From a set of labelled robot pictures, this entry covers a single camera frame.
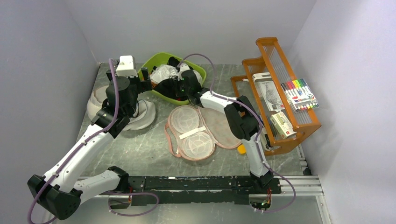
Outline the black bra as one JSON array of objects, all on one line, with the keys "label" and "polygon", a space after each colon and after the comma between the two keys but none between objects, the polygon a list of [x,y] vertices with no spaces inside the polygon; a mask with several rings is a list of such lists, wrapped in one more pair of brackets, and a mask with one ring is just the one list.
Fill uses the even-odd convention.
[{"label": "black bra", "polygon": [[156,84],[153,90],[157,91],[158,93],[162,94],[165,97],[177,100],[178,99],[177,83],[178,83],[177,77],[164,79],[160,83]]}]

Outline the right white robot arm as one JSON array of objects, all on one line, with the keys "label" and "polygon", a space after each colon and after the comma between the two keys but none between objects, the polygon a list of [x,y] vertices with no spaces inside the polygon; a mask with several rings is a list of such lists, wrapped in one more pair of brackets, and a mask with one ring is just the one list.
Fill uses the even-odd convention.
[{"label": "right white robot arm", "polygon": [[213,109],[225,115],[232,134],[241,140],[250,165],[252,188],[264,193],[270,187],[274,175],[266,161],[260,134],[263,129],[261,119],[245,96],[227,97],[204,88],[192,70],[181,72],[177,81],[177,93],[187,96],[195,105]]}]

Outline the floral mesh laundry bag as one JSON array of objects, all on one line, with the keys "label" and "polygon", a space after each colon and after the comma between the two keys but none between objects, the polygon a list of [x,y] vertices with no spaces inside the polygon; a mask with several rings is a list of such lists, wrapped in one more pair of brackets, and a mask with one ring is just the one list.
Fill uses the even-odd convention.
[{"label": "floral mesh laundry bag", "polygon": [[234,149],[241,145],[225,114],[214,109],[179,106],[171,111],[164,129],[170,154],[189,161],[207,159],[216,147]]}]

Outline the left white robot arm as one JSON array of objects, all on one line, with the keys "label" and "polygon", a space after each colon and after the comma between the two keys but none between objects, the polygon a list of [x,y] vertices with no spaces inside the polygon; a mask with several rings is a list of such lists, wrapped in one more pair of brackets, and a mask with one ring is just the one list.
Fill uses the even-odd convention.
[{"label": "left white robot arm", "polygon": [[79,180],[89,163],[122,131],[147,127],[155,115],[150,105],[138,101],[138,95],[151,90],[148,73],[140,78],[135,69],[121,66],[107,72],[109,85],[104,88],[105,99],[91,124],[75,146],[44,175],[33,175],[28,187],[34,203],[50,212],[54,218],[65,220],[83,202],[108,191],[123,194],[130,190],[129,175],[112,166],[103,173]]}]

